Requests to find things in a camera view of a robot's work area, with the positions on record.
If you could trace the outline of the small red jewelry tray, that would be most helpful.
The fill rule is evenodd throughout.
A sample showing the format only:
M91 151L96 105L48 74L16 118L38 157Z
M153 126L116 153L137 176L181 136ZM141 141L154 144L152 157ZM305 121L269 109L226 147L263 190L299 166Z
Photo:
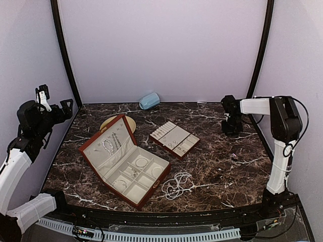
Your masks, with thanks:
M198 137L171 121L158 127L149 137L179 160L200 142Z

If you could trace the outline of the white bangle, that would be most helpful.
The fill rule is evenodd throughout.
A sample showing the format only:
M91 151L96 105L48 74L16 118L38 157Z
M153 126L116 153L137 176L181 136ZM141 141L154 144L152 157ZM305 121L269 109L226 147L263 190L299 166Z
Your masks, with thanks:
M163 171L162 167L154 167L151 171L151 174L153 177L159 177L162 171Z

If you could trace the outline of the large red jewelry box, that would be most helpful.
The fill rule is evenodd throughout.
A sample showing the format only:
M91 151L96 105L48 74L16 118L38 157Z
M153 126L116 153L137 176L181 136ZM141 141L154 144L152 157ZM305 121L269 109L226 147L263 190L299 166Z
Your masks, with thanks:
M137 146L126 116L118 115L80 148L91 169L107 188L141 210L171 170L171 164ZM153 177L154 167L162 167Z

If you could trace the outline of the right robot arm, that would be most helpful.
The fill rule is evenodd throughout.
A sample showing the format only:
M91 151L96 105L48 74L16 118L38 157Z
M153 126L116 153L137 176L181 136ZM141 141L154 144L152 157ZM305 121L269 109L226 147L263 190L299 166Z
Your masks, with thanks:
M226 115L226 120L222 121L222 132L227 136L238 135L243 131L244 114L270 117L275 150L270 178L257 211L263 219L270 218L276 212L288 193L287 183L292 169L294 148L303 128L295 101L291 96L236 99L233 95L226 95L221 100Z

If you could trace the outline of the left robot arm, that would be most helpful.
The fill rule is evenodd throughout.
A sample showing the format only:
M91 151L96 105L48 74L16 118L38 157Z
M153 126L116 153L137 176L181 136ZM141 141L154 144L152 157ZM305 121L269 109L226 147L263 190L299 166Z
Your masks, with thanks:
M40 150L47 147L54 125L65 122L72 115L72 99L63 100L60 105L31 100L18 109L18 135L8 145L7 157L1 166L1 240L21 241L25 231L50 212L60 220L71 216L64 192L55 189L47 189L12 210L9 201Z

